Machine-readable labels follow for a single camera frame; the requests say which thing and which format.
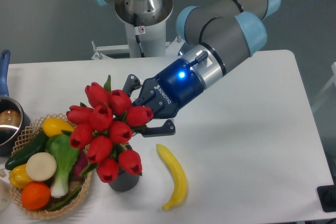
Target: yellow banana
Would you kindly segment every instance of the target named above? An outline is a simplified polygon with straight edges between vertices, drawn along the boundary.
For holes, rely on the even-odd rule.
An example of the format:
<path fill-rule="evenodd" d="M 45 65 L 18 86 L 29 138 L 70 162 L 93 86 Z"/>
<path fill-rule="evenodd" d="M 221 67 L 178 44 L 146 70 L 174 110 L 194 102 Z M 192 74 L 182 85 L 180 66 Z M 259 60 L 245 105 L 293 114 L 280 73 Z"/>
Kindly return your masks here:
<path fill-rule="evenodd" d="M 162 161 L 167 165 L 172 173 L 175 184 L 170 200 L 162 206 L 162 209 L 167 211 L 184 200 L 187 193 L 187 178 L 179 161 L 166 146 L 157 144 L 156 150 Z"/>

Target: gray vase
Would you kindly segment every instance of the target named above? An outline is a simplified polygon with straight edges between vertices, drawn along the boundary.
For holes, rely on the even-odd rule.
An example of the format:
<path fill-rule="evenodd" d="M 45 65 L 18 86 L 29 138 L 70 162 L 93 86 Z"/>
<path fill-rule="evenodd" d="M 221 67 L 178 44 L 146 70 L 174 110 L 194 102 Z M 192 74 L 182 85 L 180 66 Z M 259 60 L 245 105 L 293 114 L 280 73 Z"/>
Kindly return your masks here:
<path fill-rule="evenodd" d="M 139 181 L 140 175 L 132 175 L 119 169 L 118 177 L 111 183 L 110 187 L 115 191 L 128 191 L 131 190 Z"/>

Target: gray floor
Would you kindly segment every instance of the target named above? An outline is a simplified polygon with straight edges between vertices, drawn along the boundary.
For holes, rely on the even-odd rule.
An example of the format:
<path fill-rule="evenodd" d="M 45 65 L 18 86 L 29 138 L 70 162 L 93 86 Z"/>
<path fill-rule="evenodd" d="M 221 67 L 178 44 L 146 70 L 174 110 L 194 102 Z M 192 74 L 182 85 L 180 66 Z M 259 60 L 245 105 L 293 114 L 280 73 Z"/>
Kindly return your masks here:
<path fill-rule="evenodd" d="M 173 0 L 167 40 L 176 37 L 175 20 L 184 7 L 215 1 Z M 295 54 L 311 104 L 336 62 L 335 13 L 335 0 L 282 0 L 279 11 L 264 20 L 268 42 L 263 50 Z M 0 49 L 11 50 L 11 63 L 88 60 L 92 40 L 96 46 L 127 43 L 113 4 L 98 7 L 94 0 L 0 0 L 0 29 Z M 336 156 L 335 90 L 314 117 L 325 151 Z"/>

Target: robotic arm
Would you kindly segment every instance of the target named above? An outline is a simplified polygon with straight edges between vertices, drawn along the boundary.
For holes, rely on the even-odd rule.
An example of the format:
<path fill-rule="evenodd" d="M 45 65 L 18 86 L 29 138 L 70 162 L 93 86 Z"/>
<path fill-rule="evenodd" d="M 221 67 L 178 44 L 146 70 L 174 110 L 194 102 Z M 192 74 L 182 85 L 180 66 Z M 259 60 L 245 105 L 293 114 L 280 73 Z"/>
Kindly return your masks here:
<path fill-rule="evenodd" d="M 133 104 L 150 107 L 154 118 L 175 117 L 182 107 L 265 45 L 267 34 L 261 19 L 275 12 L 280 2 L 221 0 L 206 8 L 185 8 L 177 18 L 176 30 L 196 46 L 142 86 L 130 75 L 124 91 L 130 95 L 141 88 Z M 174 127 L 170 129 L 167 124 L 172 122 L 167 121 L 157 131 L 174 134 Z"/>
<path fill-rule="evenodd" d="M 151 22 L 169 17 L 172 4 L 171 0 L 166 1 L 168 5 L 162 4 L 164 0 L 116 0 L 115 7 L 124 22 L 151 26 Z M 136 76 L 129 75 L 123 90 L 130 96 L 141 88 L 133 104 L 150 107 L 154 118 L 175 117 L 182 107 L 265 45 L 267 34 L 261 20 L 274 13 L 280 3 L 281 0 L 221 0 L 205 8 L 185 8 L 177 18 L 176 30 L 194 47 L 142 85 Z M 162 127 L 139 133 L 171 135 L 175 127 L 167 120 Z"/>
<path fill-rule="evenodd" d="M 103 0 L 114 2 L 124 23 L 131 58 L 165 56 L 166 20 L 172 0 Z"/>

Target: blue pot handle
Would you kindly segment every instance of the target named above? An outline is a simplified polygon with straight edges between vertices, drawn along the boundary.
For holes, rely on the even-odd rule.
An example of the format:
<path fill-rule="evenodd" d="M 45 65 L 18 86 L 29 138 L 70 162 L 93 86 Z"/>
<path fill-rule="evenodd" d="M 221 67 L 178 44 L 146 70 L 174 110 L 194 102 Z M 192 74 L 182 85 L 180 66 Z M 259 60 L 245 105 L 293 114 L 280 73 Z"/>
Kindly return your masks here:
<path fill-rule="evenodd" d="M 0 57 L 0 96 L 8 97 L 9 91 L 7 86 L 8 65 L 11 53 L 9 50 L 3 50 Z"/>

